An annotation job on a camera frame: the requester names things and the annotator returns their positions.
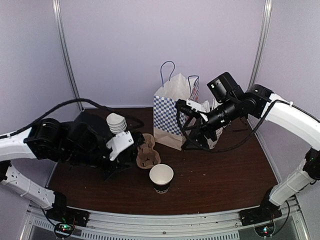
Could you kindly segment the stack of paper cups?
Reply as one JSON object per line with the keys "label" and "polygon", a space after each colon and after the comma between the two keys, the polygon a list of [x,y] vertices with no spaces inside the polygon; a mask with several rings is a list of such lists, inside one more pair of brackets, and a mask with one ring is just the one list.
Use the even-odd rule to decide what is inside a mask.
{"label": "stack of paper cups", "polygon": [[106,117],[106,122],[109,126],[110,131],[113,134],[119,134],[127,129],[127,122],[125,117],[111,113]]}

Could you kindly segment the black and white paper cup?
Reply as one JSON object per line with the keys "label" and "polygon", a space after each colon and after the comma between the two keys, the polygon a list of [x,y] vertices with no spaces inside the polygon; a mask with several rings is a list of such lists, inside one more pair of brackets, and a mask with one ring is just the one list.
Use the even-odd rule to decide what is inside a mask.
{"label": "black and white paper cup", "polygon": [[165,194],[169,190],[173,178],[174,170],[167,164],[157,164],[149,172],[153,189],[158,194]]}

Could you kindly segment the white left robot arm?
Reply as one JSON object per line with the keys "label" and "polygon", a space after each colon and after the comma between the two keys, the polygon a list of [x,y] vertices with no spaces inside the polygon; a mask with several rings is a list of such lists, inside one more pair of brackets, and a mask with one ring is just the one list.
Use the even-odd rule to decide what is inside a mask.
{"label": "white left robot arm", "polygon": [[108,179],[135,162],[138,147],[144,142],[139,131],[112,134],[102,117],[87,112],[68,122],[41,119],[0,138],[0,183],[41,208],[51,210],[61,222],[67,222],[72,218],[67,197],[39,186],[22,175],[11,161],[48,159],[71,166],[89,166],[101,169]]}

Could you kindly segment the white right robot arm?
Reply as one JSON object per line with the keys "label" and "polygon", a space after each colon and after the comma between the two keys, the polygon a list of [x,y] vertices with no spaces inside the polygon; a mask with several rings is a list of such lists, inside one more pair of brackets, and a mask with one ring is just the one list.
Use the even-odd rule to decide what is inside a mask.
{"label": "white right robot arm", "polygon": [[177,100],[175,104],[177,124],[186,140],[195,147],[210,151],[206,139],[217,137],[216,131],[232,121],[252,116],[258,121],[253,133],[264,125],[273,126],[274,143],[286,150],[285,144],[291,135],[292,140],[309,146],[305,156],[288,176],[271,188],[256,210],[259,220],[268,220],[286,200],[314,184],[320,179],[320,120],[293,102],[260,84],[254,84],[246,91],[234,80],[229,72],[224,72],[211,80],[207,87],[218,106],[210,111],[192,100]]}

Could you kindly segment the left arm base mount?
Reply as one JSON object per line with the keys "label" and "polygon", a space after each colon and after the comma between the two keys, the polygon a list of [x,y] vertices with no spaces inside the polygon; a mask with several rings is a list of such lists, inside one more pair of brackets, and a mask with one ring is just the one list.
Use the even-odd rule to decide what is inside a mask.
{"label": "left arm base mount", "polygon": [[79,227],[87,226],[90,216],[88,211],[67,207],[67,197],[61,192],[54,191],[53,195],[51,208],[46,211],[49,219]]}

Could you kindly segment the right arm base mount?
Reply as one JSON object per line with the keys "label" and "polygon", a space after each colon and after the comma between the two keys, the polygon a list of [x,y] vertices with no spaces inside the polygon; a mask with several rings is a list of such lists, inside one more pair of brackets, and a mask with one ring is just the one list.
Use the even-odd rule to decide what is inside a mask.
{"label": "right arm base mount", "polygon": [[244,209],[239,212],[242,226],[272,221],[282,215],[280,207],[266,199],[264,199],[258,207]]}

